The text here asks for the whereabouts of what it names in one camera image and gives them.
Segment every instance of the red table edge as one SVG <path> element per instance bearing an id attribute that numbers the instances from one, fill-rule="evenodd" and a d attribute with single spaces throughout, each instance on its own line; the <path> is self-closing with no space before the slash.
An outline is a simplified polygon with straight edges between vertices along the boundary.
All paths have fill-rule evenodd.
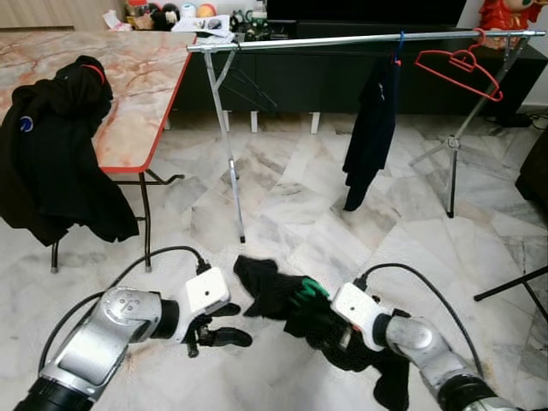
<path id="1" fill-rule="evenodd" d="M 164 125 L 165 122 L 168 119 L 168 116 L 171 112 L 171 107 L 173 106 L 173 103 L 175 101 L 175 97 L 177 95 L 177 92 L 179 91 L 179 86 L 182 83 L 182 77 L 185 75 L 185 71 L 187 71 L 188 63 L 190 62 L 190 58 L 192 57 L 192 53 L 189 52 L 187 55 L 187 59 L 185 60 L 184 66 L 182 66 L 181 74 L 179 75 L 179 80 L 177 80 L 175 89 L 173 90 L 173 94 L 171 95 L 170 102 L 168 103 L 168 106 L 164 113 L 164 118 L 162 119 L 162 122 L 160 123 L 160 127 L 158 129 L 158 134 L 156 134 L 156 139 L 154 139 L 154 143 L 152 144 L 151 152 L 148 154 L 148 157 L 146 158 L 146 161 L 143 165 L 140 167 L 99 167 L 104 173 L 106 174 L 131 174 L 131 173 L 144 173 L 146 170 L 148 170 L 148 166 L 151 165 L 152 158 L 154 157 L 154 153 L 156 152 L 156 147 L 158 146 L 158 142 L 160 141 L 160 137 L 162 136 L 162 133 L 164 132 Z"/>

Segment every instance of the television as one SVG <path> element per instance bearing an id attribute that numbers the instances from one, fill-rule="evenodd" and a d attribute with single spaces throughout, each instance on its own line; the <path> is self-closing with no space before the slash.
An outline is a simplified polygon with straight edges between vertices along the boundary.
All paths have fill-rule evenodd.
<path id="1" fill-rule="evenodd" d="M 268 20 L 454 27 L 466 0 L 268 0 Z"/>

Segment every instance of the red figurine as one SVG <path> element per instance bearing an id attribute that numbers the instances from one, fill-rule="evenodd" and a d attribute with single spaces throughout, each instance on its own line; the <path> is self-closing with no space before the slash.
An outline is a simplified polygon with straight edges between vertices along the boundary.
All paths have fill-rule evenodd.
<path id="1" fill-rule="evenodd" d="M 536 22 L 540 10 L 548 0 L 485 0 L 480 10 L 480 27 L 485 30 L 527 30 L 529 22 Z M 519 39 L 512 38 L 515 45 Z M 484 45 L 501 49 L 506 45 L 503 38 L 488 38 Z"/>

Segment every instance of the black cloth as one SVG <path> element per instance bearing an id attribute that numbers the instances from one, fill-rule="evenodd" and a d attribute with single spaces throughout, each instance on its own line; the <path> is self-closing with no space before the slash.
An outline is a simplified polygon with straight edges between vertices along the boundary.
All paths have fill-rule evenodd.
<path id="1" fill-rule="evenodd" d="M 139 234 L 120 188 L 98 167 L 91 138 L 110 110 L 104 68 L 80 56 L 40 80 L 14 90 L 0 128 L 0 216 L 29 229 L 46 246 L 74 223 L 106 241 Z M 21 131 L 21 118 L 33 128 Z"/>
<path id="2" fill-rule="evenodd" d="M 288 276 L 278 272 L 273 260 L 245 256 L 236 260 L 234 273 L 255 299 L 244 315 L 286 320 L 285 332 L 306 338 L 331 364 L 345 371 L 361 372 L 374 366 L 382 374 L 373 391 L 377 402 L 390 411 L 408 409 L 409 361 L 388 349 L 375 352 L 367 348 L 362 335 L 331 310 L 325 295 L 316 293 L 307 301 L 300 300 L 303 280 L 309 277 Z M 350 341 L 344 349 L 340 342 L 348 331 Z"/>
<path id="3" fill-rule="evenodd" d="M 350 187 L 344 210 L 354 211 L 366 197 L 378 170 L 384 168 L 396 127 L 400 64 L 379 59 L 360 94 L 360 112 L 342 170 Z"/>

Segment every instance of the red hanger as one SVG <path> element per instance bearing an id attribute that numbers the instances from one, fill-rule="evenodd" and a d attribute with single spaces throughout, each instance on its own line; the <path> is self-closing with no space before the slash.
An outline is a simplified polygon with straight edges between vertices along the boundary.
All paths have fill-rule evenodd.
<path id="1" fill-rule="evenodd" d="M 480 66 L 478 64 L 478 61 L 476 60 L 476 56 L 472 53 L 472 50 L 476 47 L 480 47 L 485 42 L 485 31 L 481 28 L 475 28 L 474 30 L 478 31 L 482 35 L 481 41 L 476 45 L 471 45 L 468 50 L 459 50 L 455 51 L 454 53 L 451 53 L 449 51 L 442 51 L 442 50 L 424 50 L 419 53 L 417 56 L 417 60 L 414 62 L 415 65 L 423 68 L 424 70 L 429 71 L 430 73 L 433 73 L 437 75 L 438 77 L 441 77 L 442 79 L 445 79 L 447 81 L 450 81 L 453 84 L 457 84 L 460 87 L 466 88 L 470 92 L 475 92 L 476 94 L 479 94 L 480 96 L 486 97 L 492 101 L 499 102 L 503 99 L 503 92 L 500 91 L 500 85 L 498 84 L 498 81 L 492 76 L 491 73 L 489 73 L 485 68 Z M 449 63 L 457 66 L 459 69 L 462 69 L 466 71 L 467 73 L 473 73 L 474 70 L 479 70 L 483 74 L 485 74 L 489 80 L 491 80 L 492 85 L 495 87 L 494 91 L 491 94 L 487 94 L 485 92 L 482 92 L 481 90 L 477 90 L 468 84 L 461 83 L 458 80 L 455 80 L 451 77 L 449 77 L 446 74 L 440 73 L 436 71 L 433 68 L 427 67 L 423 63 L 420 62 L 420 59 L 424 55 L 432 55 L 432 54 L 443 54 L 446 56 L 449 56 Z"/>

